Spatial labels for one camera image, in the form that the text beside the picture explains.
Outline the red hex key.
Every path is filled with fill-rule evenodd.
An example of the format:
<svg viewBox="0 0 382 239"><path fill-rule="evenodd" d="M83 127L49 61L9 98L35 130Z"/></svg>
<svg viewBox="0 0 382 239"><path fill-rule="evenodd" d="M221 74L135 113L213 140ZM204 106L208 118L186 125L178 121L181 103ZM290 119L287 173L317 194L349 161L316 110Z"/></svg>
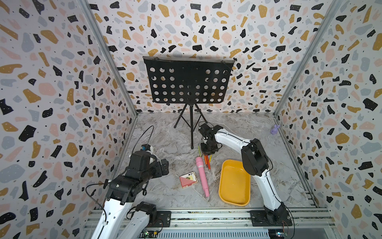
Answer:
<svg viewBox="0 0 382 239"><path fill-rule="evenodd" d="M210 162L208 162L208 170L209 170L209 172L211 172Z"/></svg>

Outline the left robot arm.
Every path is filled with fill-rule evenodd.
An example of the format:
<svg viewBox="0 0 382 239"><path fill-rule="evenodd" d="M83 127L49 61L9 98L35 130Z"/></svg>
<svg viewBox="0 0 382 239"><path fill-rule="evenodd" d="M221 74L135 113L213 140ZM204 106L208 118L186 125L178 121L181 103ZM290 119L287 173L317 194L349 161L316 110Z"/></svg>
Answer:
<svg viewBox="0 0 382 239"><path fill-rule="evenodd" d="M108 183L103 213L93 239L137 239L156 223L156 205L141 202L133 207L139 193L147 194L149 180L169 174L167 159L159 160L150 150L131 154L125 171Z"/></svg>

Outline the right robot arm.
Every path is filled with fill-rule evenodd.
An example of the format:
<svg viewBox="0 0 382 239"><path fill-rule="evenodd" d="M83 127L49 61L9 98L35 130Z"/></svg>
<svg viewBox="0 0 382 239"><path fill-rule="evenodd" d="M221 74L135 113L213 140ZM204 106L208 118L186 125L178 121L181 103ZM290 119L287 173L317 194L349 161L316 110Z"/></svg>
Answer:
<svg viewBox="0 0 382 239"><path fill-rule="evenodd" d="M244 170L255 179L261 192L265 220L269 225L294 225L291 212L278 196L270 177L269 166L273 164L258 139L245 139L220 125L210 127L207 123L202 124L198 131L202 135L203 153L214 154L218 152L219 145L225 145L240 153Z"/></svg>

